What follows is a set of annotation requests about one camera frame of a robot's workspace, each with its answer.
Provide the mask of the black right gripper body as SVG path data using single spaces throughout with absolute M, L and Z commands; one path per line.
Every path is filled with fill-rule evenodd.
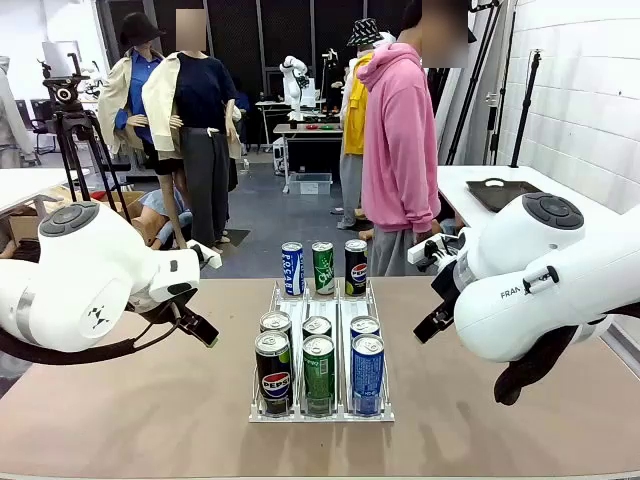
M 435 312 L 452 313 L 457 299 L 466 287 L 466 261 L 451 261 L 438 273 L 431 287 L 442 299 Z

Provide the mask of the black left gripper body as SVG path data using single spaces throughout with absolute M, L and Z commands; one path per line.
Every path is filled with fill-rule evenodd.
M 129 298 L 127 310 L 141 315 L 153 325 L 180 323 L 184 318 L 193 315 L 187 304 L 196 293 L 197 289 L 191 289 L 168 300 L 156 301 L 142 292 L 140 295 Z

